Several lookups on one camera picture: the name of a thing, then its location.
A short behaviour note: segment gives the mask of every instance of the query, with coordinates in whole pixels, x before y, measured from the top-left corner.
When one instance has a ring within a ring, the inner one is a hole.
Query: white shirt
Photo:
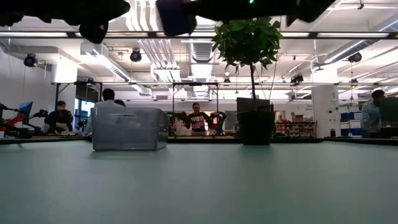
[[[94,108],[108,108],[108,107],[124,107],[122,105],[119,105],[115,103],[113,100],[105,100],[105,101],[100,101],[94,105]],[[87,136],[93,132],[93,128],[91,126],[91,115],[88,118],[87,121],[87,126],[85,129],[85,132],[83,133],[84,136]]]

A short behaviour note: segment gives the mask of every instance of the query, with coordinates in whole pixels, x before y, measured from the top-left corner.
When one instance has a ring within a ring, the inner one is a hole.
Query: dark jacket
[[[62,111],[53,111],[49,113],[49,115],[44,119],[44,123],[50,126],[48,133],[62,132],[60,128],[57,127],[56,123],[66,124],[68,126],[69,131],[72,131],[72,121],[73,115],[68,110]]]

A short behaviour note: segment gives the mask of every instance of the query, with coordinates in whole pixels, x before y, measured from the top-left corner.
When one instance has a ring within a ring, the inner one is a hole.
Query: clear plastic box
[[[169,116],[158,108],[92,108],[93,149],[158,150],[166,147]]]

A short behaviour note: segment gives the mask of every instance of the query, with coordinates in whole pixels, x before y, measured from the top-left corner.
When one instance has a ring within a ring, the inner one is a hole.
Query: person
[[[370,138],[370,131],[380,130],[380,102],[383,98],[384,91],[376,90],[372,93],[372,100],[362,106],[362,138]]]
[[[105,108],[105,107],[123,107],[114,102],[114,91],[107,88],[102,92],[102,98],[104,101],[97,102],[94,108]],[[88,118],[86,129],[83,132],[84,136],[89,136],[93,132],[93,127],[91,125],[91,115]]]
[[[191,119],[191,124],[187,125],[186,128],[192,127],[192,135],[205,135],[205,122],[209,121],[209,116],[200,111],[199,103],[192,104],[193,113],[188,115]]]
[[[124,104],[123,100],[115,100],[114,103],[117,103],[117,104],[119,104],[121,106],[126,107],[126,105]]]
[[[49,113],[44,119],[44,123],[48,125],[46,133],[61,133],[63,131],[72,131],[73,115],[66,110],[67,104],[60,100],[57,102],[57,110]]]

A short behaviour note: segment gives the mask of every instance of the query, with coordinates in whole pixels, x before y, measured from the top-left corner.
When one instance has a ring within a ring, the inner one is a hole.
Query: green table surface
[[[0,223],[398,223],[398,148],[0,146]]]

